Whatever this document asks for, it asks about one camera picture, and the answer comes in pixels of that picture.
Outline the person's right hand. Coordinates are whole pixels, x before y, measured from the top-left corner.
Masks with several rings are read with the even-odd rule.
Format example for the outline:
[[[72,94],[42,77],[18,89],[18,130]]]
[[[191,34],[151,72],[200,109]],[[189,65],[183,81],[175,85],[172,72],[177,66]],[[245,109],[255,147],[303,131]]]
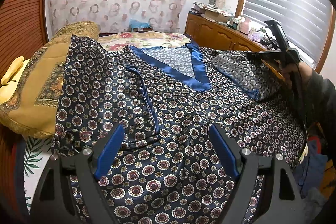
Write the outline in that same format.
[[[293,80],[291,75],[298,76],[298,81],[295,81],[296,84],[300,82],[303,86],[305,86],[313,74],[313,69],[304,63],[303,61],[297,64],[289,64],[284,68],[281,68],[282,76],[284,77],[285,83],[288,88],[292,88]]]

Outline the person's right forearm dark sleeve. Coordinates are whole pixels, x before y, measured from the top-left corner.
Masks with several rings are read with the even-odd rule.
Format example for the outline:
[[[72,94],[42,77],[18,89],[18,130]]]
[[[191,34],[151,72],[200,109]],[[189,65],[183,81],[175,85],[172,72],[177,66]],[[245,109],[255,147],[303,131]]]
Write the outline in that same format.
[[[313,71],[305,91],[307,121],[320,123],[323,131],[335,128],[335,86]]]

